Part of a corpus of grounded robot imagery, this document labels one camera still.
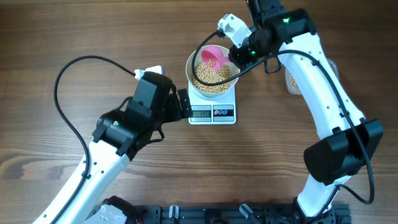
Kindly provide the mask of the pink plastic measuring scoop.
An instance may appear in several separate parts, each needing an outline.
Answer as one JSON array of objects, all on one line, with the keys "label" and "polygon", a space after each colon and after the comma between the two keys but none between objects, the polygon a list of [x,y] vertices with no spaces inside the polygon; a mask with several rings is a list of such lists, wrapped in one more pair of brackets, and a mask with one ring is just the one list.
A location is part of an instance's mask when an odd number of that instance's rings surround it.
[{"label": "pink plastic measuring scoop", "polygon": [[220,70],[226,63],[230,63],[229,50],[219,45],[208,45],[201,51],[204,63],[213,70]]}]

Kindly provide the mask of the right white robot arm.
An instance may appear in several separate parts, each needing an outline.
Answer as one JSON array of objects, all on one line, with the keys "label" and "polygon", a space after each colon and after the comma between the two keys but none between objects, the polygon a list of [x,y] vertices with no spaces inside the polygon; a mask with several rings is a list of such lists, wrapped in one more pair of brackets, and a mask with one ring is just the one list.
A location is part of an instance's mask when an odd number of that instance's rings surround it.
[{"label": "right white robot arm", "polygon": [[331,210],[337,193],[365,168],[383,128],[368,121],[345,93],[323,53],[317,28],[307,11],[286,11],[279,1],[248,1],[252,27],[238,23],[228,37],[229,59],[246,73],[276,58],[294,78],[313,116],[319,141],[303,154],[309,176],[295,199],[293,222],[315,223]]}]

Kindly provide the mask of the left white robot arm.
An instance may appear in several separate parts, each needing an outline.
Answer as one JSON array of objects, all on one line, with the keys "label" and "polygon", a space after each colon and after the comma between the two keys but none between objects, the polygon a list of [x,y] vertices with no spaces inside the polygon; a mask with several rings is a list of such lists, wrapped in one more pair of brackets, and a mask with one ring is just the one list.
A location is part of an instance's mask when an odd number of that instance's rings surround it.
[{"label": "left white robot arm", "polygon": [[81,162],[36,223],[83,223],[137,152],[155,142],[153,132],[192,115],[187,89],[155,72],[144,73],[122,106],[100,116]]}]

